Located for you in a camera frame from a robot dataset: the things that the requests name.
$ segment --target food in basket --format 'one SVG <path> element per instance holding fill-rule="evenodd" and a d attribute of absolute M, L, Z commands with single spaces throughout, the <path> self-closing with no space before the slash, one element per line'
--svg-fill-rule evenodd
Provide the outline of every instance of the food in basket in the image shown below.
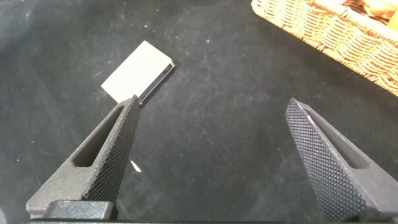
<path fill-rule="evenodd" d="M 370 16 L 390 19 L 398 9 L 398 0 L 362 0 L 361 4 Z"/>
<path fill-rule="evenodd" d="M 392 15 L 390 21 L 388 22 L 388 27 L 393 30 L 398 31 L 398 11 Z"/>

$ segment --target white rectangular block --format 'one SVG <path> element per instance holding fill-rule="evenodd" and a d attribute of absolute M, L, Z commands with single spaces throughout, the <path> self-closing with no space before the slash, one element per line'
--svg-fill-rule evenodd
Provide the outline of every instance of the white rectangular block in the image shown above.
<path fill-rule="evenodd" d="M 171 58 L 143 41 L 101 87 L 118 103 L 133 95 L 143 102 L 173 68 Z"/>

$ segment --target knurled surface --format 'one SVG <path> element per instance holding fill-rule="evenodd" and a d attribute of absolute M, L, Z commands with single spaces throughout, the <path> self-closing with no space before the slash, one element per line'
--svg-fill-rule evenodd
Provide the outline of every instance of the knurled surface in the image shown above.
<path fill-rule="evenodd" d="M 110 144 L 105 162 L 96 172 L 95 180 L 83 195 L 83 200 L 116 202 L 139 119 L 136 115 L 139 110 L 137 104 L 138 101 L 134 100 L 128 105 L 130 108 L 121 121 L 121 128 L 114 133 L 116 138 Z"/>
<path fill-rule="evenodd" d="M 326 218 L 343 221 L 357 217 L 366 208 L 365 200 L 295 100 L 287 107 L 286 119 Z"/>

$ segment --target black fabric surface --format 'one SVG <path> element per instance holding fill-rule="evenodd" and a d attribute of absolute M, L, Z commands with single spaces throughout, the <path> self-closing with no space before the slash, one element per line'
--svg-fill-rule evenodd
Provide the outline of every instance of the black fabric surface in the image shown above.
<path fill-rule="evenodd" d="M 117 206 L 145 221 L 322 221 L 285 121 L 294 97 L 398 179 L 398 98 L 256 16 L 250 1 L 0 3 L 0 207 L 26 201 L 111 111 L 143 41 L 176 70 L 141 111 Z"/>

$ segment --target wicker basket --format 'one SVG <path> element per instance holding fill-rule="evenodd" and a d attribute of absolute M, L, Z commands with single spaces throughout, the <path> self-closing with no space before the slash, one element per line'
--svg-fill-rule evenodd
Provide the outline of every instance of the wicker basket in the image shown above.
<path fill-rule="evenodd" d="M 253 11 L 398 96 L 398 32 L 336 0 L 252 0 Z"/>

